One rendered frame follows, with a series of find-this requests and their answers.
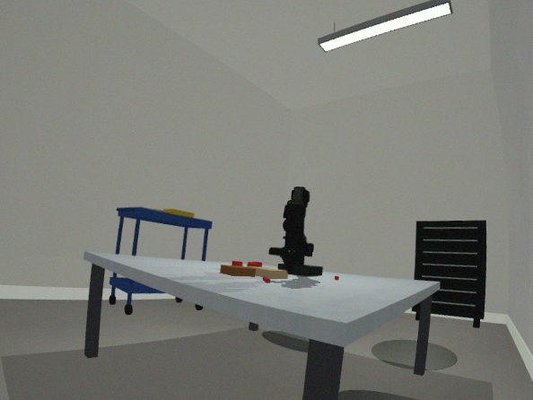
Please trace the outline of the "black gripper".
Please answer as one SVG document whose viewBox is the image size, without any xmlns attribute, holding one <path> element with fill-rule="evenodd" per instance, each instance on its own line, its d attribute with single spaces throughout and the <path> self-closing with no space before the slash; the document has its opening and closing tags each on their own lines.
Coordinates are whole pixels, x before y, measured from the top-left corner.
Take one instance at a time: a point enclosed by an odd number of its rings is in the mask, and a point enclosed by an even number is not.
<svg viewBox="0 0 533 400">
<path fill-rule="evenodd" d="M 296 262 L 302 257 L 300 257 L 298 252 L 289 250 L 291 250 L 291 245 L 295 239 L 297 239 L 297 242 L 300 242 L 302 238 L 301 235 L 285 234 L 284 239 L 284 248 L 270 248 L 269 254 L 280 256 L 284 261 L 288 274 L 291 274 Z"/>
</svg>

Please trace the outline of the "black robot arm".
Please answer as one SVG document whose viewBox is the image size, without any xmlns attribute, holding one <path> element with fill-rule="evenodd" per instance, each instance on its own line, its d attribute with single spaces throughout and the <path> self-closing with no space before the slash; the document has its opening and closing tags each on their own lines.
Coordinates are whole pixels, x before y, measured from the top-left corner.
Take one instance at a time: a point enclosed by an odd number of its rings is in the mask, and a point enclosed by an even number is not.
<svg viewBox="0 0 533 400">
<path fill-rule="evenodd" d="M 294 187 L 292 191 L 292 200 L 289 200 L 284 208 L 284 216 L 286 220 L 283 223 L 285 234 L 301 235 L 300 242 L 295 239 L 291 245 L 291 251 L 299 253 L 299 259 L 295 265 L 304 265 L 304 256 L 309 256 L 313 252 L 314 245 L 306 242 L 307 238 L 304 235 L 304 218 L 306 215 L 306 208 L 310 201 L 310 192 L 305 187 Z"/>
</svg>

